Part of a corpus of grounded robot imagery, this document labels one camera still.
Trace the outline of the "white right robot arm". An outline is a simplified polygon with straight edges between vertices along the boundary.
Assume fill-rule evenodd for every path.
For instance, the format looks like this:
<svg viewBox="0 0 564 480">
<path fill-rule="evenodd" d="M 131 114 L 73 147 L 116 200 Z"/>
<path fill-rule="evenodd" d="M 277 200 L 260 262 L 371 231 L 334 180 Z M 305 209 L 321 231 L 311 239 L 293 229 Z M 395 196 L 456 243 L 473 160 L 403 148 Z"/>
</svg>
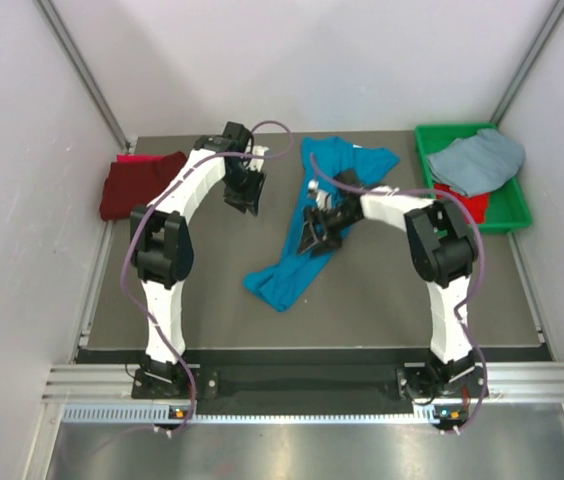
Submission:
<svg viewBox="0 0 564 480">
<path fill-rule="evenodd" d="M 316 178 L 308 181 L 312 203 L 302 210 L 300 254 L 316 257 L 341 248 L 344 231 L 362 220 L 404 232 L 412 265 L 425 282 L 432 320 L 429 357 L 422 370 L 402 380 L 413 399 L 431 401 L 460 389 L 475 369 L 475 347 L 467 337 L 468 296 L 479 259 L 475 235 L 450 199 L 404 195 L 387 185 L 365 186 L 354 169 L 336 175 L 339 200 Z"/>
</svg>

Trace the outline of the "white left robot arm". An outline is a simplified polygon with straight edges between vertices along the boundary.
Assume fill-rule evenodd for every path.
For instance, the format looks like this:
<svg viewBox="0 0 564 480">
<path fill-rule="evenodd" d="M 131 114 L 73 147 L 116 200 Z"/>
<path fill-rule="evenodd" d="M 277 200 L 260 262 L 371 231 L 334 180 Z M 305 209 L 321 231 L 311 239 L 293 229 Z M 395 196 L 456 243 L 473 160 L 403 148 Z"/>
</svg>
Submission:
<svg viewBox="0 0 564 480">
<path fill-rule="evenodd" d="M 200 137 L 165 190 L 132 209 L 125 266 L 137 272 L 145 297 L 140 306 L 149 325 L 133 397 L 171 399 L 189 394 L 192 373 L 183 359 L 181 321 L 184 282 L 194 263 L 188 223 L 218 182 L 224 184 L 228 205 L 256 215 L 266 152 L 244 125 L 229 122 L 221 134 Z"/>
</svg>

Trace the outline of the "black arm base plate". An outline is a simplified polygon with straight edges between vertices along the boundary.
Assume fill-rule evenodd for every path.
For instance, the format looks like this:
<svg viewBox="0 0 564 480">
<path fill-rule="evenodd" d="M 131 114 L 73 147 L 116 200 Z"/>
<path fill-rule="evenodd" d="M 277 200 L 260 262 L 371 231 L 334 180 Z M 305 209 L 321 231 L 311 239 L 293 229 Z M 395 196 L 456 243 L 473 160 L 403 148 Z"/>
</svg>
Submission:
<svg viewBox="0 0 564 480">
<path fill-rule="evenodd" d="M 484 385 L 479 366 L 461 376 L 445 377 L 429 365 L 415 364 L 201 364 L 192 368 L 195 398 L 233 399 L 239 394 L 276 397 L 295 394 L 364 394 L 392 401 L 473 398 Z"/>
</svg>

